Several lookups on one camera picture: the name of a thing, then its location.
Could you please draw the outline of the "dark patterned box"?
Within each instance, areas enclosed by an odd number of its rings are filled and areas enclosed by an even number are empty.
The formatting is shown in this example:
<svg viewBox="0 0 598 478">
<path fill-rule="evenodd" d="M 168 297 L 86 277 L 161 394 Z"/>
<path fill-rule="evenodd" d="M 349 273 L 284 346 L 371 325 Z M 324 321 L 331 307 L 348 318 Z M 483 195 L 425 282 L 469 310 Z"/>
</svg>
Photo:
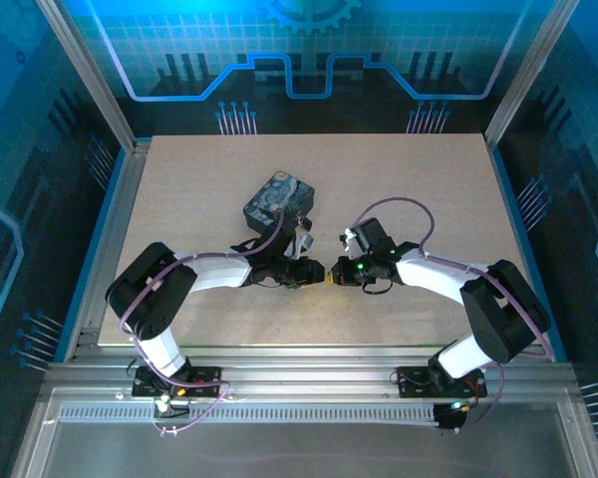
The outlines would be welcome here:
<svg viewBox="0 0 598 478">
<path fill-rule="evenodd" d="M 298 226 L 312 229 L 308 218 L 314 205 L 315 189 L 285 171 L 276 171 L 244 205 L 242 211 L 248 227 L 264 233 L 275 227 L 280 212 L 284 213 L 284 227 Z"/>
</svg>

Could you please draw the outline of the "black controller box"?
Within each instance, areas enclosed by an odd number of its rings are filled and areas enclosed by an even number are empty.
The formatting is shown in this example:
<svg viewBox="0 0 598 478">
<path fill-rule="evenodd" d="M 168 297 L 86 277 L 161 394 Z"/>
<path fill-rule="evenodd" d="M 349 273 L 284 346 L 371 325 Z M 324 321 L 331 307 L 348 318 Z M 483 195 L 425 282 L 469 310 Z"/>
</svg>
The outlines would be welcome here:
<svg viewBox="0 0 598 478">
<path fill-rule="evenodd" d="M 458 434 L 467 421 L 470 406 L 460 401 L 438 403 L 433 407 L 434 421 L 441 430 Z"/>
</svg>

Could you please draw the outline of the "aluminium front frame rail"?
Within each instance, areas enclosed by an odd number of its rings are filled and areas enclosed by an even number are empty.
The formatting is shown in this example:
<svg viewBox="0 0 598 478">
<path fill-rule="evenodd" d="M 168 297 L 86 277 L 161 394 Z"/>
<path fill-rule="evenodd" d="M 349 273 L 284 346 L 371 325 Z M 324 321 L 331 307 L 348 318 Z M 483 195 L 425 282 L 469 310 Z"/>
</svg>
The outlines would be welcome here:
<svg viewBox="0 0 598 478">
<path fill-rule="evenodd" d="M 423 366 L 435 349 L 391 346 L 196 347 L 185 349 L 195 365 L 219 366 L 231 397 L 242 402 L 395 402 L 393 371 Z M 131 390 L 130 347 L 83 346 L 67 362 L 49 366 L 41 390 L 102 394 Z M 485 374 L 488 392 L 501 388 L 508 403 L 577 402 L 581 393 L 567 362 L 515 358 L 503 373 Z"/>
</svg>

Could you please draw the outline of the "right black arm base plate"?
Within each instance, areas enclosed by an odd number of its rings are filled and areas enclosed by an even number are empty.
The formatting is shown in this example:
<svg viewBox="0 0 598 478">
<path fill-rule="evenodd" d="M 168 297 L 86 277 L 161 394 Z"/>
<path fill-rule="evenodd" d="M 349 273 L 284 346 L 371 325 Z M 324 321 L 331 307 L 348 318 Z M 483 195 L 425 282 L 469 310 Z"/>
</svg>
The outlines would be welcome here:
<svg viewBox="0 0 598 478">
<path fill-rule="evenodd" d="M 483 398 L 488 395 L 479 369 L 461 378 L 451 378 L 428 366 L 399 366 L 395 374 L 400 398 Z"/>
</svg>

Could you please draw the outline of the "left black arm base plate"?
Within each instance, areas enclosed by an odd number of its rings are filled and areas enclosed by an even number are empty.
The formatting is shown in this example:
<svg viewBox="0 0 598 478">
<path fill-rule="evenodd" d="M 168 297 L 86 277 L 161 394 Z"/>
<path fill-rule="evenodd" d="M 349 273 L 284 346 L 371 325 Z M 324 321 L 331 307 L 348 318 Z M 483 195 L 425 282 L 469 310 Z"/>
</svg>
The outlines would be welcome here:
<svg viewBox="0 0 598 478">
<path fill-rule="evenodd" d="M 169 380 L 159 377 L 147 365 L 135 371 L 133 398 L 197 398 L 219 396 L 221 368 L 218 366 L 185 365 Z"/>
</svg>

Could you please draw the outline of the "blue side frame rail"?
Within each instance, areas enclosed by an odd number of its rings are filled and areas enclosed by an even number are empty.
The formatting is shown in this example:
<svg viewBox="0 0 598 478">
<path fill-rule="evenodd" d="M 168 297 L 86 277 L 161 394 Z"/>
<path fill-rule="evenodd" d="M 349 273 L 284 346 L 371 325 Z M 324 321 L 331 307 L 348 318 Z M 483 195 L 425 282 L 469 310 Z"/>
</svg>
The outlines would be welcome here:
<svg viewBox="0 0 598 478">
<path fill-rule="evenodd" d="M 519 190 L 515 190 L 499 148 L 497 146 L 493 147 L 489 151 L 489 155 L 520 257 L 528 275 L 528 281 L 551 320 L 551 328 L 547 336 L 553 349 L 553 361 L 566 362 L 567 356 L 564 345 L 529 238 L 529 232 L 545 217 L 546 207 L 552 200 L 552 197 L 548 194 L 548 187 L 543 182 L 544 175 L 540 173 L 537 176 L 531 176 Z"/>
</svg>

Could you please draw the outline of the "aluminium side frame rail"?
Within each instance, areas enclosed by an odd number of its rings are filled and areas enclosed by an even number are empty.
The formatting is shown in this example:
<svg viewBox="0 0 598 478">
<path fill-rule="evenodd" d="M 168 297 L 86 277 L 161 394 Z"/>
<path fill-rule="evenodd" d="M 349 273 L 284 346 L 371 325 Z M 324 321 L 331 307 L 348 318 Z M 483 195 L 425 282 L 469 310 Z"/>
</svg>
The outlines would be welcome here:
<svg viewBox="0 0 598 478">
<path fill-rule="evenodd" d="M 87 255 L 54 355 L 66 362 L 84 329 L 98 331 L 107 310 L 105 293 L 116 277 L 151 139 L 139 139 L 132 153 L 121 151 L 105 193 Z"/>
</svg>

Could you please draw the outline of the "aluminium frame post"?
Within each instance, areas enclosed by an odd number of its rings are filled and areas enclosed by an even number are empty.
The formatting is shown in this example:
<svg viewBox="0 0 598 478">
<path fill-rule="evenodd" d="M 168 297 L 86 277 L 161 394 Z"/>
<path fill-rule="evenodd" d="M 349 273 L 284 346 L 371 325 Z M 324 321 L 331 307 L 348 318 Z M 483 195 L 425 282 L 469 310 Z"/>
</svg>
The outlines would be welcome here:
<svg viewBox="0 0 598 478">
<path fill-rule="evenodd" d="M 92 99 L 127 154 L 134 154 L 136 137 L 79 28 L 61 0 L 35 0 Z"/>
<path fill-rule="evenodd" d="M 502 139 L 579 2 L 580 0 L 554 0 L 485 130 L 483 137 L 488 150 L 494 150 Z"/>
</svg>

